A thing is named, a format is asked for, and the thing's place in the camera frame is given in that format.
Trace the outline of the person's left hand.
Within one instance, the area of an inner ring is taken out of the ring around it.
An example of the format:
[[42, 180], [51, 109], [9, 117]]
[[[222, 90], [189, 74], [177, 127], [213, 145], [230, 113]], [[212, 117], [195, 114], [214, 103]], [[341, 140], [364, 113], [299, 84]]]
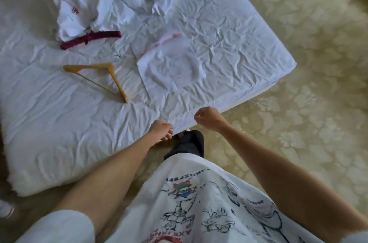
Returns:
[[147, 133], [147, 136], [152, 140], [153, 145], [162, 141], [162, 127], [173, 127], [173, 125], [165, 121], [155, 120]]

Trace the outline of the person's right hand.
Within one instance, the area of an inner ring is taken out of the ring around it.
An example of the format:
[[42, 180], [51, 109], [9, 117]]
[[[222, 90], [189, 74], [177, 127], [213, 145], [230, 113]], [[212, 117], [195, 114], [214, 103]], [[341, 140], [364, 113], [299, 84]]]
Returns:
[[229, 126], [229, 123], [216, 108], [209, 106], [205, 108], [208, 108], [208, 112], [206, 114], [208, 121], [207, 124], [201, 126], [217, 133], [220, 133], [223, 129]]

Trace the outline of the white bed sheet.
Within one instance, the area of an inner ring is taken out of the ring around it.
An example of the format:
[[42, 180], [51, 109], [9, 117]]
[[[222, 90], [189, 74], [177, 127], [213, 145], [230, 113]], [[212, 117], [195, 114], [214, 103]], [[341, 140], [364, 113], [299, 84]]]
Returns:
[[[195, 125], [203, 106], [225, 111], [272, 87], [296, 62], [249, 0], [176, 0], [165, 17], [123, 26], [121, 39], [63, 51], [50, 40], [47, 0], [0, 0], [0, 123], [8, 182], [26, 197], [73, 182], [140, 138], [155, 119], [174, 131]], [[160, 31], [179, 30], [205, 78], [151, 99], [136, 55]], [[112, 63], [125, 104], [106, 70], [63, 66]]]

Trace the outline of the person's left forearm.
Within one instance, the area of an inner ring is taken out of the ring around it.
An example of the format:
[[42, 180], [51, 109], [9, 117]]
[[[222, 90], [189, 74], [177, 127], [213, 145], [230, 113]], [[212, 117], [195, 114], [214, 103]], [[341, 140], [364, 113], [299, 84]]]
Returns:
[[86, 215], [99, 234], [124, 199], [149, 149], [163, 135], [149, 132], [96, 166], [63, 197], [52, 212], [72, 210]]

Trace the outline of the person's right forearm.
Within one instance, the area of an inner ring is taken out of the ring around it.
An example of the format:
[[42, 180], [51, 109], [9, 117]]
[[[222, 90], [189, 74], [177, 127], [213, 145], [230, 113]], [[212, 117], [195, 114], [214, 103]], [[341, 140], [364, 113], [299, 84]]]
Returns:
[[226, 121], [216, 131], [235, 149], [279, 210], [326, 243], [368, 231], [368, 219], [303, 168]]

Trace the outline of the dark trouser leg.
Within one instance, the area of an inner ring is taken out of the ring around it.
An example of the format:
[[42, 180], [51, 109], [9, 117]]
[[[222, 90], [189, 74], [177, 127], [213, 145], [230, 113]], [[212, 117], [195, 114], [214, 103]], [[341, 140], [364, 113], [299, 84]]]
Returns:
[[164, 156], [163, 160], [176, 155], [176, 154], [193, 154], [204, 158], [205, 156], [205, 146], [204, 146], [204, 136], [198, 130], [184, 131], [182, 135], [178, 138], [177, 143], [172, 147], [172, 149]]

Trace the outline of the folded white garment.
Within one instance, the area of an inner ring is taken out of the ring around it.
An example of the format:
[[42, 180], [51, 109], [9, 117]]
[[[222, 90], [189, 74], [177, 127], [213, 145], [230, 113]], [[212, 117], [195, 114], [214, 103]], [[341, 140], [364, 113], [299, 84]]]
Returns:
[[200, 58], [184, 33], [180, 38], [149, 50], [150, 45], [136, 57], [140, 77], [151, 99], [176, 92], [205, 78]]

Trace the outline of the white printed t-shirt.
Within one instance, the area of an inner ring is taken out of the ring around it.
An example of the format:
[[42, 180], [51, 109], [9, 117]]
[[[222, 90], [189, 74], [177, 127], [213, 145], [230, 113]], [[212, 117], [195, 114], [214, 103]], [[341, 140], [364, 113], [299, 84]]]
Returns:
[[324, 243], [260, 189], [194, 154], [161, 163], [105, 243]]

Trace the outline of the pink clothes hanger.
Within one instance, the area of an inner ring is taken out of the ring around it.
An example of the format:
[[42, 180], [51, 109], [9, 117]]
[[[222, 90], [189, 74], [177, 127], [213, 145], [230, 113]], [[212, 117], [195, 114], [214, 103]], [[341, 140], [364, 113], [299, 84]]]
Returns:
[[182, 36], [182, 33], [181, 32], [174, 32], [174, 33], [169, 33], [167, 35], [164, 35], [162, 36], [158, 41], [152, 43], [150, 46], [149, 46], [149, 50], [150, 49], [153, 49], [153, 48], [156, 48], [168, 41], [171, 41], [173, 39], [176, 39], [176, 38], [180, 38]]

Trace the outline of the wooden clothes hanger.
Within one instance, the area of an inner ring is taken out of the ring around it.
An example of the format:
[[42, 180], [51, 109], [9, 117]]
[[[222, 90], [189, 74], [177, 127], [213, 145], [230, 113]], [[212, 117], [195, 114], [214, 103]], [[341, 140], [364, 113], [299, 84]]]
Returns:
[[128, 97], [126, 95], [126, 93], [124, 92], [124, 90], [122, 89], [122, 86], [120, 85], [120, 83], [118, 82], [116, 75], [115, 75], [115, 67], [112, 63], [100, 63], [100, 64], [90, 64], [90, 65], [71, 65], [71, 64], [67, 64], [64, 65], [63, 70], [67, 73], [72, 73], [75, 74], [77, 76], [80, 76], [81, 78], [85, 79], [86, 81], [93, 83], [94, 85], [114, 94], [117, 95], [117, 93], [115, 93], [114, 91], [110, 90], [109, 88], [106, 88], [102, 85], [100, 85], [99, 83], [96, 83], [95, 81], [85, 77], [84, 75], [82, 75], [80, 73], [80, 71], [85, 70], [85, 69], [92, 69], [92, 70], [106, 70], [109, 74], [109, 76], [112, 78], [113, 83], [116, 85], [117, 89], [118, 89], [118, 94], [120, 95], [120, 97], [122, 98], [122, 101], [127, 104], [129, 102]]

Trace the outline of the maroon velvet hanger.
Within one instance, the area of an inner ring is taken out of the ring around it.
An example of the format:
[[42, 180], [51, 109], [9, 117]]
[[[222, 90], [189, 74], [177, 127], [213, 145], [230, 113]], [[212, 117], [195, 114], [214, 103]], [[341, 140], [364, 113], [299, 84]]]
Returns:
[[98, 31], [98, 32], [90, 31], [89, 33], [86, 33], [83, 36], [79, 36], [72, 40], [62, 42], [60, 44], [60, 49], [68, 50], [79, 44], [87, 45], [90, 41], [94, 41], [98, 39], [121, 38], [121, 37], [122, 37], [122, 33], [120, 31]]

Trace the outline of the white shoe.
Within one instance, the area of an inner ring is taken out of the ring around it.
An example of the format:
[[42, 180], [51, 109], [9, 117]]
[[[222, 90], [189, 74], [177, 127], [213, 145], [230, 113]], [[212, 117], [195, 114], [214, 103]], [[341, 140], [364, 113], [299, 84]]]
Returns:
[[14, 211], [15, 207], [12, 204], [0, 199], [0, 219], [11, 217]]

